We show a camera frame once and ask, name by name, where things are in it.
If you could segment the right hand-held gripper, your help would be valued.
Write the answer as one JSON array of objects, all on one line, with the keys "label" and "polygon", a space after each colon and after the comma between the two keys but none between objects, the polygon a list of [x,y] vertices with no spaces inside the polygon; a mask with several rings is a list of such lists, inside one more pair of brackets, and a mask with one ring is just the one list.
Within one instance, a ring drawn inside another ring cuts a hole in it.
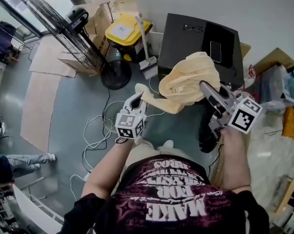
[{"label": "right hand-held gripper", "polygon": [[250,132],[262,111],[257,102],[250,97],[236,99],[230,88],[224,84],[220,85],[219,92],[206,81],[201,81],[199,86],[208,102],[216,109],[209,122],[216,137],[220,137],[220,130],[226,126],[244,134]]}]

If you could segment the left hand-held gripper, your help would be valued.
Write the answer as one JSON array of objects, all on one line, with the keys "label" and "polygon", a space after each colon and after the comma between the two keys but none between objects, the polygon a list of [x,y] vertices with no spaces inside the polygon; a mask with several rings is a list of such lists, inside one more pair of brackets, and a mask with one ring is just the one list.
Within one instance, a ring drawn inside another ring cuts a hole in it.
[{"label": "left hand-held gripper", "polygon": [[141,100],[143,92],[128,98],[117,114],[115,127],[119,137],[136,139],[145,128],[147,103]]}]

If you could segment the beige clothes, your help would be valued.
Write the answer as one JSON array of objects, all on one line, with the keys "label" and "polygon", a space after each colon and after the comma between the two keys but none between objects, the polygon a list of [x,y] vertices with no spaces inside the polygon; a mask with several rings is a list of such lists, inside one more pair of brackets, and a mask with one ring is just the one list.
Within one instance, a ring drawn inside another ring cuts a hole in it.
[{"label": "beige clothes", "polygon": [[135,85],[135,92],[142,92],[141,99],[146,103],[169,114],[177,114],[205,98],[199,86],[201,81],[220,90],[219,72],[213,60],[205,52],[196,52],[177,63],[159,82],[158,90],[164,98],[154,98],[149,88],[140,83]]}]

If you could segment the black washing machine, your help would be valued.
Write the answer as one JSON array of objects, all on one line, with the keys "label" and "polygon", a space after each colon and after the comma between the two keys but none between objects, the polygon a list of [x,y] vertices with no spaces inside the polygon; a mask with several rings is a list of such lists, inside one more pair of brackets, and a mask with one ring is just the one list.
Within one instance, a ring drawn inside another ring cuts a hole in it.
[{"label": "black washing machine", "polygon": [[[167,15],[162,46],[158,59],[159,81],[167,76],[174,66],[180,61],[186,59],[187,56],[196,52],[203,52],[202,42],[207,22],[210,21],[172,13]],[[185,24],[201,26],[203,28],[203,32],[187,32],[183,30],[183,26]],[[213,24],[222,26],[235,35],[232,67],[226,68],[215,62],[214,64],[215,68],[219,72],[220,83],[228,85],[232,90],[236,90],[243,84],[243,63],[238,32],[217,23]],[[202,117],[199,127],[198,141],[200,150],[204,153],[209,153],[215,148],[219,138],[213,134],[208,126],[214,109],[205,98],[201,101],[203,101],[203,103],[207,106],[207,109],[206,113]]]}]

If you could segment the person's right forearm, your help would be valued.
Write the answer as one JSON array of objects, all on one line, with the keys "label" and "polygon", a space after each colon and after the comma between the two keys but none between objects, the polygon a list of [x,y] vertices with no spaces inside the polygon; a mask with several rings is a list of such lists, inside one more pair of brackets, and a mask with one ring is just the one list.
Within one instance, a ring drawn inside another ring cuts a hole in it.
[{"label": "person's right forearm", "polygon": [[243,133],[227,126],[223,136],[223,188],[238,194],[251,190],[251,173]]}]

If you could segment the person's left forearm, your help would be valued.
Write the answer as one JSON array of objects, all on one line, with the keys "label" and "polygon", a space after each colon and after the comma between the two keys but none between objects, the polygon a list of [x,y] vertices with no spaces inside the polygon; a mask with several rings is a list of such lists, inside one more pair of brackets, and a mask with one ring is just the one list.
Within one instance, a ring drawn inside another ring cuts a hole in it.
[{"label": "person's left forearm", "polygon": [[81,196],[95,194],[101,199],[108,199],[120,178],[133,144],[133,140],[115,144],[90,173]]}]

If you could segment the clothes rack with dark clothes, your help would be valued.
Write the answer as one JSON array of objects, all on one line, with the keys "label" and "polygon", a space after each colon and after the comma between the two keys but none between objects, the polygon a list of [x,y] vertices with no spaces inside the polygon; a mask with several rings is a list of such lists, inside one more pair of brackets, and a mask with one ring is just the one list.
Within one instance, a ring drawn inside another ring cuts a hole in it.
[{"label": "clothes rack with dark clothes", "polygon": [[0,62],[9,64],[20,54],[20,50],[13,46],[12,39],[16,28],[11,24],[0,21]]}]

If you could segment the smartphone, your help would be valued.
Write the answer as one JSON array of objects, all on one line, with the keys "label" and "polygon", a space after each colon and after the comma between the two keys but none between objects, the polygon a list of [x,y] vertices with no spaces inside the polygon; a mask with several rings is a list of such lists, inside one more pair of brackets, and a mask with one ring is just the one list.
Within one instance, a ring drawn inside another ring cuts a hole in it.
[{"label": "smartphone", "polygon": [[210,41],[210,57],[216,63],[221,63],[221,44],[219,42]]}]

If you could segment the black pad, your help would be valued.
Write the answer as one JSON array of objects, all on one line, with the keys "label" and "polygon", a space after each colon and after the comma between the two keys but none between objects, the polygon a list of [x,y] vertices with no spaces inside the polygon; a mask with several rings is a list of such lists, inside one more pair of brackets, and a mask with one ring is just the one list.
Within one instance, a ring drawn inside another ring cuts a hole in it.
[{"label": "black pad", "polygon": [[231,68],[233,65],[235,35],[222,26],[207,22],[202,42],[202,51],[206,52],[210,57],[210,41],[219,42],[221,44],[221,63],[217,63],[223,67]]}]

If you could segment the large cardboard panel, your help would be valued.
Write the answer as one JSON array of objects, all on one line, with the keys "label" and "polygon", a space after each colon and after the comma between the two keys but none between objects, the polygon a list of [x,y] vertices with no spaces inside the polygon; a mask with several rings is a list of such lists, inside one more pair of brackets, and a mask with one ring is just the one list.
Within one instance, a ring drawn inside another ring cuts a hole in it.
[{"label": "large cardboard panel", "polygon": [[260,75],[277,64],[283,65],[286,69],[291,69],[294,67],[294,60],[280,48],[275,48],[262,60],[253,65],[253,69],[257,75]]}]

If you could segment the orange bag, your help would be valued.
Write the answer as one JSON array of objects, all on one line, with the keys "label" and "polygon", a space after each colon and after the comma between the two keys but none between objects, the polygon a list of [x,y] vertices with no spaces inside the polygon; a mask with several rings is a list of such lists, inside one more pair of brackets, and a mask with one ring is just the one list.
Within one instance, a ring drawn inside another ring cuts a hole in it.
[{"label": "orange bag", "polygon": [[294,139],[294,108],[287,107],[283,115],[282,136]]}]

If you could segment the black eyeglasses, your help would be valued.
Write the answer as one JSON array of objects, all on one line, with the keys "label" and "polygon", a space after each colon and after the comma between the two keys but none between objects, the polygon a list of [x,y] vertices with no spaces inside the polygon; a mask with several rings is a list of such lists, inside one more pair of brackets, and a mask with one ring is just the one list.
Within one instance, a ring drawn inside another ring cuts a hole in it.
[{"label": "black eyeglasses", "polygon": [[193,25],[188,25],[188,24],[185,24],[183,26],[183,30],[187,31],[187,32],[191,32],[191,31],[194,31],[196,33],[201,33],[203,32],[203,28],[201,26],[193,26]]}]

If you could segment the yellow lid trash bin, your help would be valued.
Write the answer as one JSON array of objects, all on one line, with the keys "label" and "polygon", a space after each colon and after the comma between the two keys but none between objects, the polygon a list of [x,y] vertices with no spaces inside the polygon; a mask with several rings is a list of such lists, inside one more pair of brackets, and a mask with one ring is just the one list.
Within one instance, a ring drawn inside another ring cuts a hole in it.
[{"label": "yellow lid trash bin", "polygon": [[140,24],[130,14],[121,14],[105,31],[108,43],[128,62],[145,60]]}]

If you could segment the person's black printed t-shirt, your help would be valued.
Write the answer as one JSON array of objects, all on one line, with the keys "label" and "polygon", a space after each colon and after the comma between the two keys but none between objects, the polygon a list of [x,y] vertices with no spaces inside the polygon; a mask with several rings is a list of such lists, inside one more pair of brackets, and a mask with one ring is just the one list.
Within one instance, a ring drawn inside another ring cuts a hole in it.
[{"label": "person's black printed t-shirt", "polygon": [[249,191],[212,186],[202,166],[171,155],[132,164],[108,199],[78,200],[58,234],[269,234]]}]

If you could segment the black pedestal fan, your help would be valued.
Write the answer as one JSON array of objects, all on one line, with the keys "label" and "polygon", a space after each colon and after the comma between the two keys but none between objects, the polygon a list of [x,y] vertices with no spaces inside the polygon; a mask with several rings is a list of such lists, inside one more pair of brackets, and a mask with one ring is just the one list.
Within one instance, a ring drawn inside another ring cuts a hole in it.
[{"label": "black pedestal fan", "polygon": [[117,90],[129,82],[132,75],[129,64],[123,60],[108,62],[87,36],[84,27],[89,14],[85,9],[73,9],[64,18],[45,0],[26,0],[26,5],[74,59],[85,69],[100,74],[106,88]]}]

